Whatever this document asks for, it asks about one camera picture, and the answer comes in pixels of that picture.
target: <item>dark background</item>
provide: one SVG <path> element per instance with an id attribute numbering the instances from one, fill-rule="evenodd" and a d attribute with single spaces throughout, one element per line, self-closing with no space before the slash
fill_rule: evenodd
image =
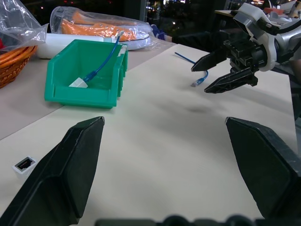
<path id="1" fill-rule="evenodd" d="M 260 7 L 264 0 L 21 0 L 40 24 L 49 23 L 55 7 L 72 6 L 86 12 L 144 20 L 171 36 L 210 31 L 215 10 L 234 10 L 252 1 Z M 273 4 L 279 1 L 288 0 L 271 0 Z"/>

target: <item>person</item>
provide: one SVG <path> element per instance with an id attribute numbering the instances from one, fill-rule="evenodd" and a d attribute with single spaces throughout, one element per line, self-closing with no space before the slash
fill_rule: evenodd
<path id="1" fill-rule="evenodd" d="M 199 32 L 196 34 L 182 35 L 182 36 L 168 36 L 162 30 L 160 30 L 156 25 L 151 25 L 153 29 L 153 34 L 156 38 L 165 40 L 168 42 L 173 42 L 175 44 L 181 44 L 184 46 L 197 48 L 206 52 L 213 52 L 223 45 L 226 40 L 238 40 L 241 38 L 247 38 L 248 35 L 242 30 L 236 33 L 226 33 L 224 31 L 218 32 Z"/>

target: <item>white roll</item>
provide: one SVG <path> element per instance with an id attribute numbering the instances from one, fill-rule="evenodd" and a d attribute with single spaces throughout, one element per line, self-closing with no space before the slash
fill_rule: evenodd
<path id="1" fill-rule="evenodd" d="M 52 59 L 75 39 L 103 41 L 101 36 L 47 33 L 46 43 L 38 45 L 37 56 L 41 59 Z"/>

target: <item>white label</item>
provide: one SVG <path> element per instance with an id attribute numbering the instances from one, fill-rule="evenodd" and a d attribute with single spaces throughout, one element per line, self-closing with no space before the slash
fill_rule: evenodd
<path id="1" fill-rule="evenodd" d="M 121 54 L 125 54 L 127 50 L 127 45 L 122 45 L 121 50 L 118 53 L 118 56 L 121 56 Z"/>

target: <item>robotic arm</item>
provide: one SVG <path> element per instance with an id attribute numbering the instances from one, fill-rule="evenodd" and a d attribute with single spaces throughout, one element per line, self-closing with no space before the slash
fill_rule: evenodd
<path id="1" fill-rule="evenodd" d="M 257 71 L 268 71 L 276 63 L 301 59 L 301 20 L 280 28 L 271 24 L 264 12 L 244 3 L 234 16 L 249 39 L 225 41 L 218 50 L 200 58 L 191 71 L 205 71 L 230 58 L 231 70 L 205 89 L 206 93 L 223 93 L 245 84 L 257 85 Z"/>

